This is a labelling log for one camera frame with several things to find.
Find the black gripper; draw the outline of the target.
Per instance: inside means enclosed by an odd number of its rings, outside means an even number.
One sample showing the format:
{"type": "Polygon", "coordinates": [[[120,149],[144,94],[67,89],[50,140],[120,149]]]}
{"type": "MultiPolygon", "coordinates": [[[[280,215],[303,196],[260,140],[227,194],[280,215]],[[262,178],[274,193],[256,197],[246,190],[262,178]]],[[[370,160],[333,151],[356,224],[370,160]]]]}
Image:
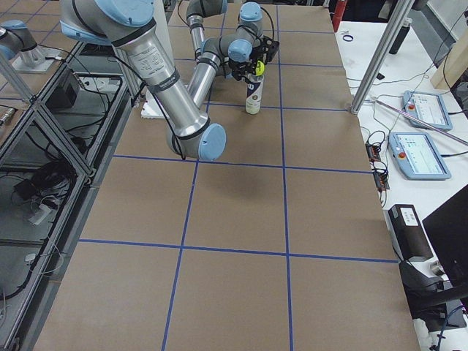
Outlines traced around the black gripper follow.
{"type": "Polygon", "coordinates": [[[245,72],[246,63],[237,62],[232,59],[229,60],[229,67],[231,69],[231,75],[235,80],[244,80],[245,82],[253,82],[254,75],[250,72],[245,72]]]}
{"type": "Polygon", "coordinates": [[[251,66],[251,74],[257,75],[257,62],[258,62],[258,75],[263,75],[265,71],[265,64],[266,64],[266,48],[265,48],[265,41],[264,38],[259,39],[259,43],[252,48],[252,52],[250,54],[250,62],[252,63],[251,66]]]}

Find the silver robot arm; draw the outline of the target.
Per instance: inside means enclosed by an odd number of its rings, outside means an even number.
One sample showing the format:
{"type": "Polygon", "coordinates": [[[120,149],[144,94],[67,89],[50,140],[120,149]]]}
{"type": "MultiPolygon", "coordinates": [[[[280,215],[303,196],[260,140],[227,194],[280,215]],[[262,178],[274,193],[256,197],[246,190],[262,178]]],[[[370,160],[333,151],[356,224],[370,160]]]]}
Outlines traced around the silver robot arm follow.
{"type": "Polygon", "coordinates": [[[236,80],[251,82],[256,75],[257,59],[252,54],[260,45],[263,15],[256,2],[247,2],[239,11],[235,32],[215,38],[205,38],[204,20],[227,11],[226,1],[190,1],[186,23],[192,37],[197,65],[188,88],[198,91],[210,88],[216,74],[230,68],[236,80]]]}
{"type": "Polygon", "coordinates": [[[62,1],[61,30],[80,42],[124,51],[129,65],[167,116],[167,143],[182,157],[213,161],[226,146],[223,126],[211,122],[201,105],[214,78],[229,59],[245,64],[263,40],[263,14],[256,2],[241,6],[233,34],[204,40],[205,18],[227,10],[226,1],[190,1],[186,19],[200,51],[192,79],[184,84],[157,34],[152,1],[62,1]]]}

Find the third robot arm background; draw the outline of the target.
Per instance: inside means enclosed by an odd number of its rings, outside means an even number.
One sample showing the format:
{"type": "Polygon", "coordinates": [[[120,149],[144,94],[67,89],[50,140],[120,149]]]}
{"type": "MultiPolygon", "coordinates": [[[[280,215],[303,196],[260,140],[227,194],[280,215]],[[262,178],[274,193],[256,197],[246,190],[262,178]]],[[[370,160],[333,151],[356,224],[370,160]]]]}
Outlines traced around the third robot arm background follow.
{"type": "Polygon", "coordinates": [[[45,73],[53,61],[60,60],[59,49],[40,47],[21,20],[1,23],[1,54],[9,61],[16,58],[12,66],[17,72],[45,73]]]}

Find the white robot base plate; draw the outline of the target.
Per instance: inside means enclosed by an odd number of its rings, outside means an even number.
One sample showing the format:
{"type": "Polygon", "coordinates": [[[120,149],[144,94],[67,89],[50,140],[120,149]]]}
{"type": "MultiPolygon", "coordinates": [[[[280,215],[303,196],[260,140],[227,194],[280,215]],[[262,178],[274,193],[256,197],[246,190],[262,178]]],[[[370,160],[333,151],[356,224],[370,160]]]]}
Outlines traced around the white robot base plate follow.
{"type": "Polygon", "coordinates": [[[158,105],[158,102],[154,99],[147,99],[143,104],[141,110],[141,117],[146,119],[164,119],[166,113],[163,107],[158,105]]]}

